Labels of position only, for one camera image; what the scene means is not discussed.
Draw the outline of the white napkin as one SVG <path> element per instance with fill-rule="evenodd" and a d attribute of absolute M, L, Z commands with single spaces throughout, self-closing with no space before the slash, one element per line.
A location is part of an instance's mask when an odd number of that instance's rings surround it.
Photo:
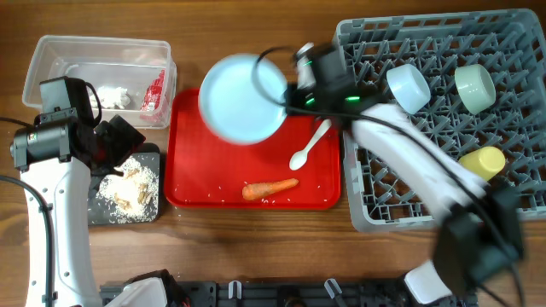
<path fill-rule="evenodd" d="M 123 87 L 101 86 L 96 90 L 102 109 L 126 109 L 131 103 L 128 89 Z"/>

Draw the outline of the red sauce packet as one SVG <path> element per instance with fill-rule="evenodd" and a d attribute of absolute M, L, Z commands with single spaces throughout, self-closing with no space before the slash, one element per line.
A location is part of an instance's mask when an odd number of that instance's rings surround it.
<path fill-rule="evenodd" d="M 143 97 L 140 118 L 150 124 L 156 124 L 160 120 L 160 105 L 165 82 L 165 72 L 165 69 L 160 72 L 159 76 L 146 89 Z"/>

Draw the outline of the light blue bowl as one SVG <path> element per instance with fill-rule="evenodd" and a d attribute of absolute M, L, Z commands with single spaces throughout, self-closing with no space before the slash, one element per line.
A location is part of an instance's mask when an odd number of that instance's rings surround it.
<path fill-rule="evenodd" d="M 394 98 L 406 113 L 417 113 L 431 100 L 427 81 L 413 65 L 404 64 L 388 70 L 386 81 Z"/>

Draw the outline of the light blue plate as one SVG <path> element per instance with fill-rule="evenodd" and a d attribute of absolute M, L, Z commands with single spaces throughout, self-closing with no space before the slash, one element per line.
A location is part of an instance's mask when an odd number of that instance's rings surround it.
<path fill-rule="evenodd" d="M 251 145 L 272 136 L 287 114 L 269 101 L 253 82 L 253 72 L 267 94 L 284 101 L 288 82 L 281 70 L 257 55 L 230 55 L 206 74 L 199 93 L 199 111 L 206 127 L 219 138 L 237 145 Z"/>

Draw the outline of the mint green bowl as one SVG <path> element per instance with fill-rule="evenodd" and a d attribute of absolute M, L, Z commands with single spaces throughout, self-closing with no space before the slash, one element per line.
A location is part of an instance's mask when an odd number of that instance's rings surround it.
<path fill-rule="evenodd" d="M 458 67 L 455 70 L 455 81 L 458 95 L 464 107 L 476 115 L 496 101 L 496 89 L 491 75 L 485 67 L 473 64 Z"/>

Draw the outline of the yellow plastic cup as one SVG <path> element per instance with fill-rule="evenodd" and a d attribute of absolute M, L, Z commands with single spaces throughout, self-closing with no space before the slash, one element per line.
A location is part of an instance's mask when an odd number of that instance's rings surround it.
<path fill-rule="evenodd" d="M 495 147 L 483 147 L 467 153 L 458 162 L 485 181 L 491 180 L 506 165 L 504 154 Z"/>

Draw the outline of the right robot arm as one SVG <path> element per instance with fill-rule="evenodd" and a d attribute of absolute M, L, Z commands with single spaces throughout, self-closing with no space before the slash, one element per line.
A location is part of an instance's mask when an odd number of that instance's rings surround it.
<path fill-rule="evenodd" d="M 439 225 L 431 259 L 408 272 L 414 301 L 463 296 L 524 257 L 519 198 L 453 160 L 416 129 L 401 107 L 373 85 L 357 84 L 331 44 L 308 44 L 293 55 L 298 80 L 288 86 L 290 113 L 338 119 L 353 140 L 380 160 L 424 203 Z"/>

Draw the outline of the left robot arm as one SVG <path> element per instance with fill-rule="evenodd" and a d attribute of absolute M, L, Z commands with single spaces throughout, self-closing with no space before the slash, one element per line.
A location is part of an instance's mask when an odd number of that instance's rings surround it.
<path fill-rule="evenodd" d="M 102 120 L 89 96 L 96 91 L 79 78 L 40 83 L 43 111 L 23 124 L 10 146 L 29 218 L 28 306 L 189 306 L 189 295 L 167 270 L 129 279 L 105 301 L 96 286 L 90 260 L 89 188 L 145 141 L 119 115 Z"/>

